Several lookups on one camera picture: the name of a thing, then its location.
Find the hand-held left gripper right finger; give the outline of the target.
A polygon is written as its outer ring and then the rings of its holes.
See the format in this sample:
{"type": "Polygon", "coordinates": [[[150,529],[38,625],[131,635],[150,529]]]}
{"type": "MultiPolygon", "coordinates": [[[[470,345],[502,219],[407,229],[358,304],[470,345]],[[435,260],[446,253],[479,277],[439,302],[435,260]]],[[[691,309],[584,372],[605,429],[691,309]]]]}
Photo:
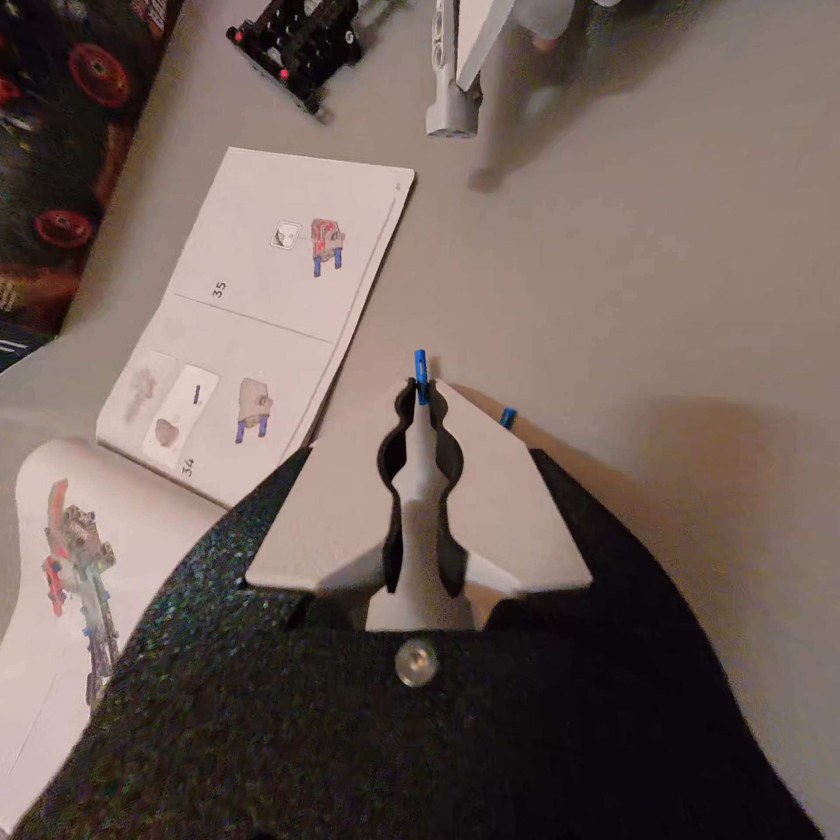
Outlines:
{"type": "Polygon", "coordinates": [[[592,574],[529,448],[442,381],[428,385],[438,500],[437,567],[446,591],[501,596],[580,590],[592,574]]]}

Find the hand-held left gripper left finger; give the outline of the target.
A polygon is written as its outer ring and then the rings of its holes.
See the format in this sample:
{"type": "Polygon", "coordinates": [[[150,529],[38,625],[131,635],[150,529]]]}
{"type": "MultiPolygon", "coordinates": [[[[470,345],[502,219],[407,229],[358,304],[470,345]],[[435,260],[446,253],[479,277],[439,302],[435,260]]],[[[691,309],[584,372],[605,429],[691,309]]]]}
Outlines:
{"type": "Polygon", "coordinates": [[[396,591],[403,567],[402,501],[417,381],[378,395],[309,449],[245,574],[249,585],[310,593],[396,591]]]}

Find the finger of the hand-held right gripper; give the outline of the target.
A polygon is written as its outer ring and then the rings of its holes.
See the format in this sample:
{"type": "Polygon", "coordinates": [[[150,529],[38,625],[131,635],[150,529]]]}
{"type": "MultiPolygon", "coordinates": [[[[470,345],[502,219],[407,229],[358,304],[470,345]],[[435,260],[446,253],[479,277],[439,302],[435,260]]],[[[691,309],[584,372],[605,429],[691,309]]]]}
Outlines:
{"type": "Polygon", "coordinates": [[[457,86],[467,91],[508,21],[514,1],[458,1],[456,37],[457,86]]]}

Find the grey toy connector piece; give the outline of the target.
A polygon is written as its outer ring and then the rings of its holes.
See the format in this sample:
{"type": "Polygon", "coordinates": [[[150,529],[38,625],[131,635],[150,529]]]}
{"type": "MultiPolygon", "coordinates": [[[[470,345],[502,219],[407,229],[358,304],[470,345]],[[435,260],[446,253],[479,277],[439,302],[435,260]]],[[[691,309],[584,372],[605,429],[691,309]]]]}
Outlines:
{"type": "Polygon", "coordinates": [[[427,108],[426,134],[434,138],[471,139],[477,136],[483,91],[480,74],[468,88],[457,82],[459,2],[436,1],[432,22],[432,68],[435,100],[427,108]]]}

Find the black toy chassis assembly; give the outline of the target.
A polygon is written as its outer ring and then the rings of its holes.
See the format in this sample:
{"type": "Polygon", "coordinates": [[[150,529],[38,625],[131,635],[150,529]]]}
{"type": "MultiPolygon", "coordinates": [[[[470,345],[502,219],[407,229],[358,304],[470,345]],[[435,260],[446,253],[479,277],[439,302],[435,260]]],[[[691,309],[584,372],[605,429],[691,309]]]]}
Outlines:
{"type": "Polygon", "coordinates": [[[354,21],[357,1],[271,1],[256,20],[227,28],[227,40],[299,108],[320,119],[322,94],[364,54],[354,21]]]}

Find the open instruction booklet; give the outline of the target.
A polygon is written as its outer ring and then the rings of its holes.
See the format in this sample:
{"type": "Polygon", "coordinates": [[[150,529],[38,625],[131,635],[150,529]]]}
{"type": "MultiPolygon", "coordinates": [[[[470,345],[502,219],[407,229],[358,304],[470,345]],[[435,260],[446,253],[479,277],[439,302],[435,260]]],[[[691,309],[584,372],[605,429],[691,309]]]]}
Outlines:
{"type": "Polygon", "coordinates": [[[308,440],[415,179],[229,148],[95,444],[56,439],[22,464],[2,836],[73,749],[182,557],[308,440]]]}

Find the dark toy set box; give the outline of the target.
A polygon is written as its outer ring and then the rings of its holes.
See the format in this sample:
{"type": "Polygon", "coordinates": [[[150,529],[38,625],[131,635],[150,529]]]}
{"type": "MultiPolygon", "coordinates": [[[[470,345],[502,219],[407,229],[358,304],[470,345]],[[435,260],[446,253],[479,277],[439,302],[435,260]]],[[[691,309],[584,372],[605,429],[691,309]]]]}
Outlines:
{"type": "Polygon", "coordinates": [[[1,372],[62,329],[183,5],[1,2],[1,372]]]}

